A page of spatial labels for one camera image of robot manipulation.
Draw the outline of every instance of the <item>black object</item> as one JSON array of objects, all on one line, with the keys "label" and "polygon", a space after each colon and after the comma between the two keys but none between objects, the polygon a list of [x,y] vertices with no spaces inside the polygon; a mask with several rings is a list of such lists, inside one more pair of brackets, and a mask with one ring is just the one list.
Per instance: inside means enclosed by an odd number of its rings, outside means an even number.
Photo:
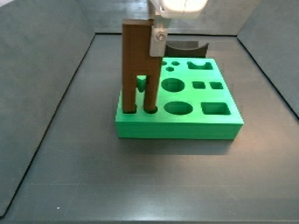
[{"label": "black object", "polygon": [[205,58],[209,43],[198,46],[198,41],[166,41],[164,57]]}]

